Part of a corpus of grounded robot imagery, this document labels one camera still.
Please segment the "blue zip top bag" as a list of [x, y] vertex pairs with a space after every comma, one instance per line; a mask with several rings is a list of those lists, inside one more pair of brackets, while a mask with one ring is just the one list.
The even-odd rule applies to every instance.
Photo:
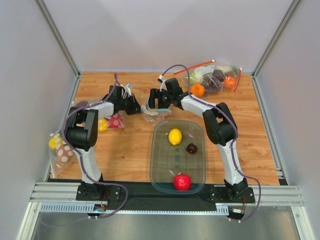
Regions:
[[148, 102], [141, 106], [142, 118], [154, 125], [164, 121], [171, 113], [170, 108], [150, 108]]

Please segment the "yellow fake lemon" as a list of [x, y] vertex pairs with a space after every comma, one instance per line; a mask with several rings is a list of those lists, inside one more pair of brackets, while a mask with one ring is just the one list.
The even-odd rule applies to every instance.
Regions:
[[178, 128], [173, 128], [168, 134], [168, 140], [173, 146], [179, 145], [182, 138], [182, 132]]

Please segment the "dark purple fake plum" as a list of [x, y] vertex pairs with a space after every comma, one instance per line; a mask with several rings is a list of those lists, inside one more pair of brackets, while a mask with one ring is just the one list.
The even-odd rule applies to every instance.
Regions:
[[198, 151], [198, 147], [193, 144], [193, 143], [190, 143], [187, 145], [186, 147], [186, 151], [189, 153], [189, 154], [195, 154], [197, 151]]

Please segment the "red fake apple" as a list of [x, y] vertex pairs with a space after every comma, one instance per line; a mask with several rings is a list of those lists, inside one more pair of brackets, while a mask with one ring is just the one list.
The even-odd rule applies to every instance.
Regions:
[[177, 191], [188, 191], [192, 185], [192, 180], [187, 174], [178, 174], [173, 178], [173, 186]]

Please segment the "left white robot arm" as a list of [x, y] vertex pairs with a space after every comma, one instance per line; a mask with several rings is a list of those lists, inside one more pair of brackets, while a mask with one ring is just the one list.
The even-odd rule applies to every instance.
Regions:
[[127, 115], [141, 113], [141, 106], [132, 93], [132, 84], [111, 85], [109, 94], [92, 103], [82, 101], [69, 110], [62, 126], [62, 137], [74, 150], [81, 169], [81, 182], [77, 189], [78, 201], [102, 200], [107, 187], [103, 183], [95, 154], [98, 140], [99, 120], [108, 118], [120, 111]]

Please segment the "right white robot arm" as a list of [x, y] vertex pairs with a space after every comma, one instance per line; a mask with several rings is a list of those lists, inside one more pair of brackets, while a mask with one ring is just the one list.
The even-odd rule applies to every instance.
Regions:
[[196, 114], [204, 121], [209, 140], [218, 147], [224, 167], [224, 183], [231, 198], [247, 190], [248, 182], [242, 173], [237, 153], [238, 128], [226, 103], [204, 101], [189, 91], [184, 92], [176, 78], [161, 80], [161, 88], [152, 88], [147, 106], [161, 109], [171, 105]]

